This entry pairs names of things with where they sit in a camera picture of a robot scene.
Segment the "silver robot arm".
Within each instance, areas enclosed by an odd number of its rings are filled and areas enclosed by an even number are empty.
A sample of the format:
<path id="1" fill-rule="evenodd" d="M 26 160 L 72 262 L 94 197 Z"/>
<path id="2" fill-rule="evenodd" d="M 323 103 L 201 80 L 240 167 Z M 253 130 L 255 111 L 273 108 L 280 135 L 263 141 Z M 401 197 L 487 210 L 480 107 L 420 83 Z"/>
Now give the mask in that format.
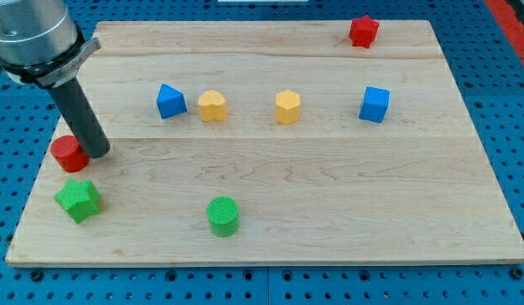
<path id="1" fill-rule="evenodd" d="M 62 0 L 0 0 L 0 64 L 21 84 L 62 86 L 100 48 Z"/>

